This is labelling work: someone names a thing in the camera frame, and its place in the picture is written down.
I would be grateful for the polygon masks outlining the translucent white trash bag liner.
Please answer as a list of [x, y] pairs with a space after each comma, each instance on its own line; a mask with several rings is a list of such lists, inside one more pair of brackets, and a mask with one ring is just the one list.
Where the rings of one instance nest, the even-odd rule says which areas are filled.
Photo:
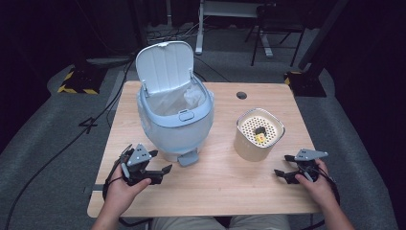
[[151, 94], [147, 97], [147, 104], [156, 115], [169, 116], [181, 110], [197, 108], [205, 100], [205, 93], [200, 86], [188, 83], [165, 92]]

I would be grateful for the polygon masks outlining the beige container with perforated strainer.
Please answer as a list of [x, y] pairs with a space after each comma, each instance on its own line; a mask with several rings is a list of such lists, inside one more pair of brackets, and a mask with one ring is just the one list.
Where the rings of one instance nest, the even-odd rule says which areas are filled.
[[[257, 143], [254, 130], [266, 128], [266, 141]], [[253, 108], [237, 119], [237, 132], [234, 148], [244, 160], [259, 162], [264, 160], [285, 134], [282, 122], [263, 108]]]

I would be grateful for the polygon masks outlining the person's right hand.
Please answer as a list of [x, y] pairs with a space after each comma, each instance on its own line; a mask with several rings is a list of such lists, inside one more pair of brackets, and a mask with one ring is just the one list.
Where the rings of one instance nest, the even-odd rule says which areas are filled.
[[334, 192], [323, 176], [320, 176], [315, 182], [310, 182], [301, 174], [296, 174], [295, 178], [305, 187], [322, 211], [337, 205]]

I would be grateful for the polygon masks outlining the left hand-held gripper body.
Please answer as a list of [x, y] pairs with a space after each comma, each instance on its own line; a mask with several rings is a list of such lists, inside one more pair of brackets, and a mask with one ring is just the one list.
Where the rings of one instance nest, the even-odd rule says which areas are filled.
[[138, 144], [136, 148], [129, 145], [120, 157], [124, 181], [129, 186], [133, 186], [143, 179], [150, 178], [151, 185], [161, 184], [164, 177], [161, 171], [147, 170], [147, 165], [152, 158], [142, 144]]

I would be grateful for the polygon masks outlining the white desk frame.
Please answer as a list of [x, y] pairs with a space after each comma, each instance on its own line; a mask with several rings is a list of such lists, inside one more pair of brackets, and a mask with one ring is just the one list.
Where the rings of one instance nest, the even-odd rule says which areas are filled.
[[256, 8], [258, 6], [259, 3], [256, 2], [199, 0], [198, 32], [194, 52], [197, 55], [201, 55], [203, 53], [205, 16], [255, 18], [257, 16]]

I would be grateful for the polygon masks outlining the black chair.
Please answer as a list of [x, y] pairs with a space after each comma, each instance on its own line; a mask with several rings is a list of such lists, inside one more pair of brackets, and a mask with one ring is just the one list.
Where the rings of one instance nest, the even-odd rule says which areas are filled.
[[251, 34], [255, 34], [255, 45], [251, 59], [251, 65], [254, 65], [257, 49], [260, 46], [259, 41], [264, 35], [284, 35], [280, 43], [275, 45], [262, 44], [261, 48], [281, 48], [284, 41], [291, 34], [299, 34], [295, 46], [285, 46], [285, 49], [293, 49], [294, 55], [291, 59], [290, 66], [293, 66], [298, 54], [302, 39], [305, 33], [305, 25], [297, 12], [286, 5], [278, 4], [275, 0], [263, 0], [263, 3], [256, 8], [256, 21], [245, 38], [248, 41]]

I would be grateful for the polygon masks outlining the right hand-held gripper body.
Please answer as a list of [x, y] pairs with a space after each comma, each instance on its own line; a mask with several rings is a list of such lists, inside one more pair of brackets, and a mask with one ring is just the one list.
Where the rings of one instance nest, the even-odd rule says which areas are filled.
[[300, 174], [307, 180], [315, 182], [319, 174], [319, 166], [316, 164], [316, 159], [327, 157], [326, 151], [318, 151], [313, 149], [300, 149], [294, 157], [294, 162], [297, 164]]

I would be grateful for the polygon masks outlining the dark slanted stand pole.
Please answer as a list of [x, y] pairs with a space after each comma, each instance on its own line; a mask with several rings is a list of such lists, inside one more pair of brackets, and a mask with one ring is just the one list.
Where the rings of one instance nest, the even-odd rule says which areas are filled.
[[319, 32], [314, 37], [312, 43], [310, 44], [303, 58], [298, 64], [298, 67], [301, 70], [304, 70], [308, 64], [313, 64], [315, 62], [316, 54], [321, 48], [324, 39], [327, 37], [328, 32], [331, 30], [342, 10], [349, 2], [349, 0], [334, 1], [335, 3], [329, 10], [327, 17], [324, 19], [323, 25], [320, 27]]

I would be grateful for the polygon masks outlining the yellow black striped stand base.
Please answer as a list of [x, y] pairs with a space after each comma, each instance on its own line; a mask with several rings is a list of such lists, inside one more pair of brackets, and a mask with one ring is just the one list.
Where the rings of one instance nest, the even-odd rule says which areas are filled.
[[91, 66], [86, 69], [77, 69], [72, 67], [57, 92], [97, 95], [100, 93], [106, 73], [106, 68]]
[[289, 71], [283, 74], [283, 81], [295, 97], [323, 98], [327, 95], [319, 79], [312, 78], [307, 73]]

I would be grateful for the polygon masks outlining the grey table edge clamp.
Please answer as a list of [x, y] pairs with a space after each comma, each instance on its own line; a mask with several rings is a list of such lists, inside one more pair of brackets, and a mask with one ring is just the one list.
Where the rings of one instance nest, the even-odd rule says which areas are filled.
[[103, 185], [102, 184], [94, 184], [91, 186], [86, 186], [83, 188], [83, 193], [85, 195], [91, 195], [93, 192], [102, 192], [103, 191]]

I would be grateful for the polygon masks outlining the person's left hand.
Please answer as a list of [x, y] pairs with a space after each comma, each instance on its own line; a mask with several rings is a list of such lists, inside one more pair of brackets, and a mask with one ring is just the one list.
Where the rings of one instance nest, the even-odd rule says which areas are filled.
[[132, 204], [134, 198], [151, 183], [150, 178], [129, 186], [123, 180], [123, 171], [120, 166], [113, 172], [112, 180], [109, 182], [107, 196], [101, 212], [109, 217], [119, 218]]

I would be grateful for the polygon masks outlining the dark tea bag yellow tag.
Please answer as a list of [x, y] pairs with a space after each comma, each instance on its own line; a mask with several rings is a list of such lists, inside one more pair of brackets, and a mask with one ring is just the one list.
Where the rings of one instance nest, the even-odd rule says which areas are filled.
[[266, 128], [264, 126], [257, 127], [254, 132], [257, 143], [264, 143], [266, 141]]

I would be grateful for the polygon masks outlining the light blue pedal trash can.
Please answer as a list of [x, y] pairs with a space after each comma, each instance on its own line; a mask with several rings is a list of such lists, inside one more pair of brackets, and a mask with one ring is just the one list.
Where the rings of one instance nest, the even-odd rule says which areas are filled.
[[[192, 47], [184, 41], [148, 46], [136, 57], [136, 70], [141, 81], [138, 112], [147, 138], [165, 159], [183, 167], [196, 163], [214, 121], [214, 94], [193, 72]], [[147, 97], [188, 83], [198, 84], [205, 93], [202, 105], [169, 116], [151, 111]]]

